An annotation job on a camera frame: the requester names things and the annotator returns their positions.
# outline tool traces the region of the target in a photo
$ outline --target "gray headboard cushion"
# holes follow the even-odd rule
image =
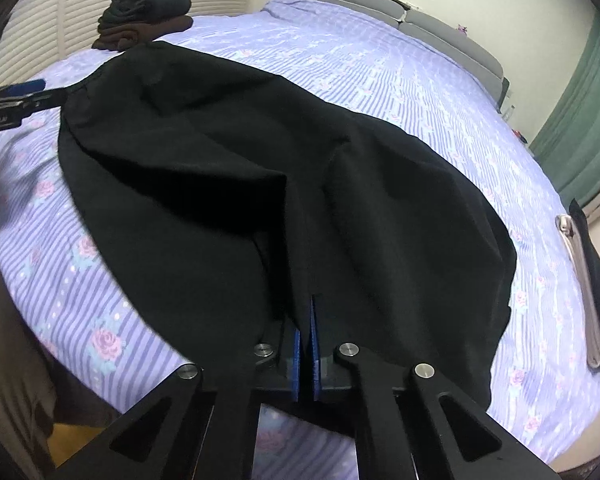
[[[392,0],[320,0],[367,14],[407,36],[423,41],[446,54],[471,73],[498,102],[502,94],[502,66],[491,54],[462,32],[436,18],[402,6]]]

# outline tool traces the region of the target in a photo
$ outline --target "stack of folded clothes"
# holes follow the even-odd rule
[[[100,37],[92,48],[122,52],[193,24],[191,0],[111,0],[98,18]]]

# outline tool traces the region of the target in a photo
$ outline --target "wooden floor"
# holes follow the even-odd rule
[[[102,431],[102,428],[55,424],[48,440],[49,451],[56,466],[70,458]]]

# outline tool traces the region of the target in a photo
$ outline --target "triangular cutout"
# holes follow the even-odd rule
[[[135,462],[144,462],[171,407],[171,398],[163,397],[135,423],[120,433],[109,448]]]
[[[443,395],[439,401],[462,458],[467,462],[474,462],[500,449],[501,441],[480,425],[453,397]]]

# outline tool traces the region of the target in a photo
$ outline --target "pant leg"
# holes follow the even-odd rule
[[[117,415],[40,345],[0,274],[0,442],[23,473],[53,471],[46,440],[55,421],[103,427]]]

